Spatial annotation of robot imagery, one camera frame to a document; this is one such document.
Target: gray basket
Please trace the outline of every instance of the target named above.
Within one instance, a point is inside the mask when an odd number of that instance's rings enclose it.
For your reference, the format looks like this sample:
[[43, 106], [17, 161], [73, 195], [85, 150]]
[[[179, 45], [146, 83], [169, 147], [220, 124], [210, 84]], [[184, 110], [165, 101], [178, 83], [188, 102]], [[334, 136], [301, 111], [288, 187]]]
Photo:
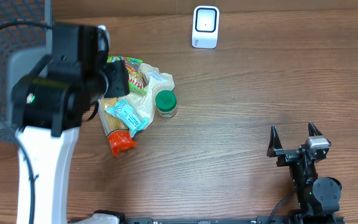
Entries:
[[[47, 21], [50, 24], [49, 0], [1, 0], [0, 24], [14, 20]], [[24, 74], [11, 74], [8, 70], [12, 57], [29, 49], [45, 48], [45, 31], [39, 27], [15, 26], [0, 31], [0, 114], [9, 124], [11, 101], [9, 98], [15, 82]], [[0, 125], [0, 141], [13, 142]]]

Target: small jar with green lid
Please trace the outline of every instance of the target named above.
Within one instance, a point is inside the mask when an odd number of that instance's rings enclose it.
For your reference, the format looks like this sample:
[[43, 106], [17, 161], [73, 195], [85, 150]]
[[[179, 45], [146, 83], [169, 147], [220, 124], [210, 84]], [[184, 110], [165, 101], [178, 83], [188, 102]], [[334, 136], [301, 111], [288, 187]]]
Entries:
[[155, 106], [163, 118], [173, 117], [177, 111], [177, 98], [171, 91], [163, 90], [155, 96]]

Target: brown wood surface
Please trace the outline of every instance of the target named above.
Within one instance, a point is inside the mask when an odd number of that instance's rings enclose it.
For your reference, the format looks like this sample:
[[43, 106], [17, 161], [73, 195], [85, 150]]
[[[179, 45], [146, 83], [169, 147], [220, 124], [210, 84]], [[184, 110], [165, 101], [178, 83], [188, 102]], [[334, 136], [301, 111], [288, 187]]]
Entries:
[[358, 9], [358, 0], [59, 0], [53, 2], [57, 19], [112, 16], [187, 15], [200, 5], [221, 12]]
[[[178, 114], [156, 115], [139, 146], [115, 158], [98, 117], [81, 128], [70, 170], [68, 218], [97, 209], [128, 217], [268, 215], [293, 190], [266, 157], [270, 126], [285, 148], [308, 121], [333, 143], [316, 165], [343, 184], [341, 211], [358, 223], [358, 10], [221, 14], [218, 47], [193, 49], [191, 16], [78, 19], [106, 24], [112, 55], [173, 74]], [[0, 143], [0, 223], [16, 220], [18, 165]], [[296, 208], [295, 200], [278, 213]]]

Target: light blue packet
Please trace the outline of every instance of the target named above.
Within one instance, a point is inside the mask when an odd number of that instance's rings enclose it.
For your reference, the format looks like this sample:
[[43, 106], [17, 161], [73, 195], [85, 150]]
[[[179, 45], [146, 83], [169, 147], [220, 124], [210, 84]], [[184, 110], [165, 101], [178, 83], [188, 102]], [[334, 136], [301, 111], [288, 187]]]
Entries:
[[148, 118], [141, 118], [127, 100], [118, 101], [115, 106], [106, 109], [106, 112], [128, 126], [131, 138], [135, 136], [136, 132], [143, 130], [149, 122]]

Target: green jar lid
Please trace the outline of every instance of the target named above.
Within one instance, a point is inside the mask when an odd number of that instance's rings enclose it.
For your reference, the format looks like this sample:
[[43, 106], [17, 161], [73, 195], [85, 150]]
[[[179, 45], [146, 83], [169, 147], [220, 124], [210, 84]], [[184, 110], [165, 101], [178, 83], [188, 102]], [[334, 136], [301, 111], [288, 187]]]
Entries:
[[163, 90], [155, 96], [155, 105], [162, 112], [169, 112], [177, 106], [177, 98], [171, 91]]

